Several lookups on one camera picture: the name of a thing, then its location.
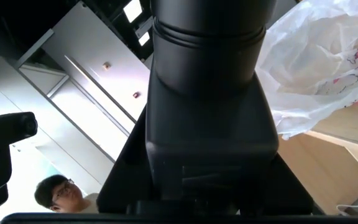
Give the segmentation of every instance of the plastic bag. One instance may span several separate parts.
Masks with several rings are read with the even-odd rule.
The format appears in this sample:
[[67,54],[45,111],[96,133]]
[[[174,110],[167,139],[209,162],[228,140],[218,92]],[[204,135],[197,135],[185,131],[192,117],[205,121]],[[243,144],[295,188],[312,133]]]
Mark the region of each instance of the plastic bag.
[[279,134],[358,103],[358,0],[304,0],[265,36],[256,66]]

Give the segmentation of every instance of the white wall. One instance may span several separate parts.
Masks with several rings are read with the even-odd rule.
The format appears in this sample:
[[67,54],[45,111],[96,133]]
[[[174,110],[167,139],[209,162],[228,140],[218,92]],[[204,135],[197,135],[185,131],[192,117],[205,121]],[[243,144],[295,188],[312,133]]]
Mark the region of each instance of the white wall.
[[0,114],[32,111],[39,124],[29,142],[86,192],[98,192],[113,162],[25,76],[0,58]]

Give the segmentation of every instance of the white cabinet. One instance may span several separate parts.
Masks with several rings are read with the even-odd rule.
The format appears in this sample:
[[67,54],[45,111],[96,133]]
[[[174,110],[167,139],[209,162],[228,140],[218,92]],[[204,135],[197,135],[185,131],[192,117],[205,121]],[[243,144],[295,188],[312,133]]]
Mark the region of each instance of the white cabinet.
[[[94,79],[137,119],[147,101],[149,69],[81,3],[53,31],[42,46],[46,53],[85,89]],[[67,58],[81,65],[82,72]]]

